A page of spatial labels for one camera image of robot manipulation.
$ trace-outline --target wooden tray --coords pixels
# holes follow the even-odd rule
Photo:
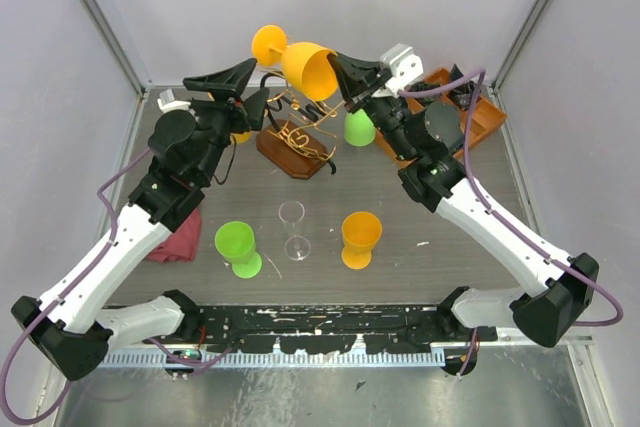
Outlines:
[[[425,79],[425,82],[439,83],[441,85],[444,85],[449,82],[449,71],[447,69],[438,69],[432,72]],[[453,102],[451,102],[447,95],[443,95],[441,97],[441,100],[443,102],[453,104]],[[411,112],[419,112],[422,110],[422,105],[415,99],[407,99],[407,103]],[[464,132],[465,123],[467,122],[467,112],[463,112],[460,109],[458,110],[460,112],[460,128]],[[489,137],[489,135],[498,130],[500,126],[504,124],[504,121],[506,119],[507,114],[498,109],[483,96],[480,96],[478,105],[476,106],[475,114],[473,115],[473,119],[471,121],[470,147],[473,149],[476,145]],[[387,144],[387,141],[384,140],[384,137],[380,132],[376,132],[376,143],[380,147],[382,147],[382,150],[384,150],[387,155],[394,159],[395,163],[398,164],[399,167],[406,167],[411,163],[411,161],[398,160],[396,158],[395,152],[393,151],[391,146]],[[456,159],[462,159],[462,150],[456,152],[454,157]]]

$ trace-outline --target scuffed table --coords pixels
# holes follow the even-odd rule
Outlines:
[[[146,146],[160,116],[158,93],[152,92],[142,107],[134,153]],[[343,115],[341,112],[339,118],[329,119],[323,128],[341,133]],[[330,139],[317,138],[330,146]],[[325,166],[307,181],[291,179],[260,154],[255,134],[238,145],[228,182],[208,189],[200,206],[203,229],[195,261],[143,261],[111,302],[135,304],[165,290],[180,289],[202,304],[435,303],[460,285],[480,289],[516,285],[506,269],[472,238],[409,199],[396,175],[397,167],[377,145],[352,147],[342,135],[338,142],[334,157],[337,174],[332,176]],[[220,175],[230,154],[231,149],[227,149],[220,162]],[[501,134],[494,134],[474,149],[472,162],[484,187],[522,219]],[[123,194],[132,190],[147,165],[145,162],[128,174]],[[286,200],[302,202],[307,211],[306,236],[311,254],[302,262],[289,260],[284,254],[286,236],[278,207]],[[377,215],[383,233],[369,267],[353,271],[340,259],[340,226],[347,215],[359,210]],[[249,223],[256,233],[263,267],[253,279],[237,278],[216,252],[215,233],[231,220]]]

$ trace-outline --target wooden base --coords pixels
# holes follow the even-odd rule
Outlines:
[[[278,119],[276,122],[281,128],[286,125],[289,130],[298,127],[290,120]],[[321,154],[328,154],[327,148],[307,132],[304,132],[304,135],[309,137],[307,146],[311,149],[316,149]],[[310,159],[294,152],[282,139],[275,137],[272,133],[275,133],[272,125],[263,129],[256,137],[256,147],[262,155],[276,164],[290,177],[308,180],[326,164],[324,160]]]
[[[429,83],[440,83],[444,85],[449,82],[449,71],[447,69],[438,69],[435,72],[432,72],[429,77],[425,79],[425,82]],[[443,95],[441,100],[443,102],[447,102],[449,104],[453,104],[448,96]],[[409,105],[409,110],[411,112],[420,112],[422,110],[422,105],[415,99],[407,99],[407,103]],[[460,128],[464,132],[466,122],[467,122],[467,112],[463,112],[458,109],[460,112]],[[478,99],[478,105],[476,106],[476,111],[473,114],[473,119],[471,120],[471,143],[470,148],[474,148],[484,139],[489,137],[493,132],[498,130],[504,121],[507,119],[507,114],[498,109],[495,105],[489,102],[484,97],[480,96]],[[399,167],[406,167],[411,162],[406,162],[402,160],[398,160],[396,158],[396,154],[391,148],[391,146],[384,140],[382,134],[380,132],[376,132],[376,144],[378,144],[385,153],[394,159],[395,163],[398,164]],[[456,159],[462,160],[462,150],[456,152]]]

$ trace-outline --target green cup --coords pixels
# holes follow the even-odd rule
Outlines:
[[[231,264],[233,273],[241,279],[255,277],[262,268],[262,258],[256,252],[253,230],[244,222],[227,222],[216,232],[216,249]]]
[[[376,138],[376,128],[363,109],[347,114],[344,119],[344,140],[355,147],[369,145]]]

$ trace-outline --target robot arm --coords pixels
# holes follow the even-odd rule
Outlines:
[[[232,133],[261,130],[268,90],[240,98],[254,70],[249,59],[216,74],[184,80],[211,101],[164,99],[165,112],[149,138],[154,154],[148,173],[118,217],[115,239],[107,233],[53,288],[38,299],[21,297],[12,314],[24,328],[52,304],[35,327],[32,342],[69,380],[95,369],[110,350],[158,335],[186,340],[201,325],[199,309],[179,291],[142,305],[103,309],[118,286],[158,244],[175,232],[204,198]],[[111,247],[87,272],[106,243]],[[73,281],[77,286],[63,297]]]
[[[491,199],[490,211],[478,199],[472,179],[452,154],[464,141],[457,109],[435,101],[413,113],[399,98],[400,90],[420,79],[422,64],[413,50],[397,45],[378,62],[341,53],[328,58],[349,112],[363,109],[392,147],[398,159],[411,161],[398,172],[402,186],[415,202],[453,222],[487,249],[520,284],[518,289],[480,292],[462,287],[446,304],[464,327],[517,326],[534,342],[553,347],[591,302],[593,290],[554,265],[570,268],[595,282],[598,264],[588,254],[570,256],[531,231]],[[524,243],[506,227],[506,220],[532,241]],[[549,254],[543,258],[534,247]]]

